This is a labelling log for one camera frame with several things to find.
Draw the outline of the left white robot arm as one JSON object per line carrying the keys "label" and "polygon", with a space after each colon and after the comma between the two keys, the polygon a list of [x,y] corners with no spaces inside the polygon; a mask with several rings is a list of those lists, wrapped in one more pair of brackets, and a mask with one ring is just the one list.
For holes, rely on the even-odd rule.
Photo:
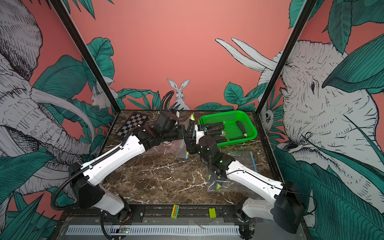
{"label": "left white robot arm", "polygon": [[128,208],[122,197],[104,189],[101,182],[114,170],[163,142],[181,140],[184,127],[179,112],[161,112],[151,124],[133,128],[121,144],[82,166],[70,166],[71,188],[82,209],[97,208],[118,215]]}

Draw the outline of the dark purple eggplant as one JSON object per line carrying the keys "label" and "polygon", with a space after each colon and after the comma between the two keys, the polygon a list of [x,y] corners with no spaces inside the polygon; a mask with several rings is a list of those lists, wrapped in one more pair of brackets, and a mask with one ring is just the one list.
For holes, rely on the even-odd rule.
{"label": "dark purple eggplant", "polygon": [[213,191],[219,191],[224,185],[226,185],[228,182],[228,179],[208,171],[206,182],[208,186],[208,189],[207,189],[208,192],[213,192]]}

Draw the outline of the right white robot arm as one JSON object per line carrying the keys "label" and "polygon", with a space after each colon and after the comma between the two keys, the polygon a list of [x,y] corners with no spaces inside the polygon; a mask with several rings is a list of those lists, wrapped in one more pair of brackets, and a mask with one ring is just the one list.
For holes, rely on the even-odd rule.
{"label": "right white robot arm", "polygon": [[305,206],[302,194],[294,183],[282,183],[245,167],[234,157],[221,152],[210,136],[198,141],[186,137],[185,144],[187,152],[198,154],[217,176],[235,181],[264,199],[264,204],[253,204],[251,199],[244,201],[242,212],[247,217],[271,219],[286,232],[297,233]]}

